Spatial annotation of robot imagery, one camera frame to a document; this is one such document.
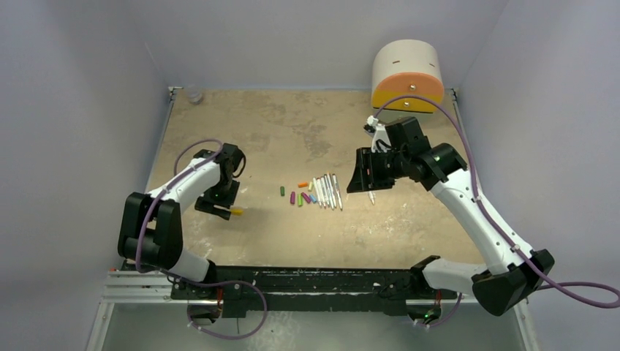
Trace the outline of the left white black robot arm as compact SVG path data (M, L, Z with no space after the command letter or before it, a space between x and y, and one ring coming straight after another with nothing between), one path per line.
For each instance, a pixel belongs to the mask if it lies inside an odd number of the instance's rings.
M118 253L133 261L140 273L165 272L190 281L189 289L198 298L214 296L216 265L186 248L182 216L193 207L230 219L245 166L245 153L222 143L216 151L199 151L165 184L147 193L131 193L124 204Z

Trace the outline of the magenta cap marker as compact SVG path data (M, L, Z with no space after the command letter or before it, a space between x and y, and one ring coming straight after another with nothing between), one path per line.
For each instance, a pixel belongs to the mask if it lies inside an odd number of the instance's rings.
M328 200L328 204L330 206L330 209L332 211L334 211L335 210L335 203L334 203L334 199L333 199L333 193L332 193L332 190L331 190L328 174L324 174L323 175L323 183L325 184L325 193L326 193L326 197L327 197L327 200Z

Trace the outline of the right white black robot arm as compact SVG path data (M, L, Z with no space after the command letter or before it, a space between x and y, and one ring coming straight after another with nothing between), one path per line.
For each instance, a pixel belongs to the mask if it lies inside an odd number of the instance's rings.
M364 129L372 145L357 149L347 193L391 189L399 178L420 183L457 219L484 260L473 265L429 257L412 268L414 294L427 298L440 289L464 293L501 316L540 288L539 274L550 272L553 256L546 249L534 250L500 216L489 222L487 215L496 214L495 208L475 190L472 174L453 146L431 146L414 117L382 124L370 116Z

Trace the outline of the magenta pen cap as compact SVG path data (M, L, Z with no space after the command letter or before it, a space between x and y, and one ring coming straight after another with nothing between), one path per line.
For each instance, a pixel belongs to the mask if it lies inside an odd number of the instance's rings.
M303 199L304 199L307 203L311 203L311 202L312 202L311 198L310 198L310 197L309 197L309 196L308 196L305 192L302 192L302 193L301 193L301 196L302 196L302 198L303 198Z

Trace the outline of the purple cap marker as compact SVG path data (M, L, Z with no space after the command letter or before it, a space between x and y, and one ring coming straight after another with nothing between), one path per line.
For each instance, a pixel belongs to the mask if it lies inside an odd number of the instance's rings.
M343 202L342 202L342 198L341 198L340 186L339 186L336 174L332 175L332 181L333 181L334 192L336 194L336 199L338 201L339 209L340 209L340 211L343 211L344 210L344 206L343 206Z

